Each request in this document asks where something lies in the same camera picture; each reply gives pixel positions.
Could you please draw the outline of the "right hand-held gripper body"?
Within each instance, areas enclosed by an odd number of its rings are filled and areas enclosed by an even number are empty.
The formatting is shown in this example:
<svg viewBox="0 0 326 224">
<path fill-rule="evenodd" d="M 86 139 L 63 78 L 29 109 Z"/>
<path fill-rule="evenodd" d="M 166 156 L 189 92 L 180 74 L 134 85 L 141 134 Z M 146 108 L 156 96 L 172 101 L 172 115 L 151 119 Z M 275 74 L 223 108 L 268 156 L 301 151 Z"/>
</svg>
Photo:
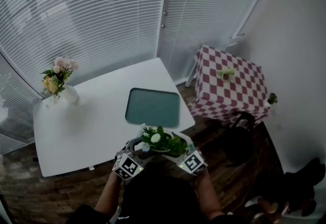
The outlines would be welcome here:
<svg viewBox="0 0 326 224">
<path fill-rule="evenodd" d="M 208 164 L 204 161 L 201 152 L 195 150 L 184 161 L 179 163 L 178 167 L 189 174 L 197 176 L 208 167 Z"/>
</svg>

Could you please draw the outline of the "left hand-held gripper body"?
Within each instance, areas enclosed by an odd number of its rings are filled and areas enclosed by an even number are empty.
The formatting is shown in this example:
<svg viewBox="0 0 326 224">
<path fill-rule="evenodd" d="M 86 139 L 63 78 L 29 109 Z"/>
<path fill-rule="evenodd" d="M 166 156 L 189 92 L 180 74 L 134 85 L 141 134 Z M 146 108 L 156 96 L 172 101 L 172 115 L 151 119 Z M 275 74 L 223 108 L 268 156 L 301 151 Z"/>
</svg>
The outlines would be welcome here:
<svg viewBox="0 0 326 224">
<path fill-rule="evenodd" d="M 118 152 L 116 157 L 112 171 L 124 181 L 134 178 L 144 169 L 144 167 L 138 164 L 130 156 L 130 153 L 126 153 L 125 150 Z"/>
</svg>

